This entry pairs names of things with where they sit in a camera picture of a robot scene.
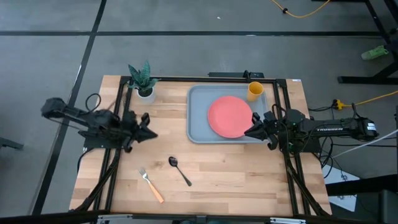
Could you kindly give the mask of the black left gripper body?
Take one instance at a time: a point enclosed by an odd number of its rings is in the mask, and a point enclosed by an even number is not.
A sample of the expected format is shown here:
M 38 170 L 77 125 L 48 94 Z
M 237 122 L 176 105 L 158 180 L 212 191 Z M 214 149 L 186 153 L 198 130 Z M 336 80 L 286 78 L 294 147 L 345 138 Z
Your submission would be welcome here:
M 137 114 L 134 111 L 128 111 L 127 115 L 123 118 L 122 128 L 123 128 L 123 143 L 122 148 L 125 152 L 131 152 L 131 144 L 135 141 L 134 137 L 136 134 L 140 134 L 140 125 L 149 125 L 149 114 L 144 113 L 141 116 L 141 122 L 137 121 Z

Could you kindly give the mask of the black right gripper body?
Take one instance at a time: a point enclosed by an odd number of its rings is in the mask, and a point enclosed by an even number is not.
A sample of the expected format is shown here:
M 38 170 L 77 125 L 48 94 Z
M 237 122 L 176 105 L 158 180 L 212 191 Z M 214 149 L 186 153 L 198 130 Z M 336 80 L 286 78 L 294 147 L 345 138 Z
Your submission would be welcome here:
M 256 131 L 253 133 L 267 133 L 267 146 L 270 150 L 276 149 L 279 140 L 277 138 L 277 133 L 279 132 L 278 121 L 275 114 L 272 111 L 264 113 L 264 119 L 261 121 L 261 117 L 258 113 L 252 114 L 252 123 L 263 123 L 263 131 Z

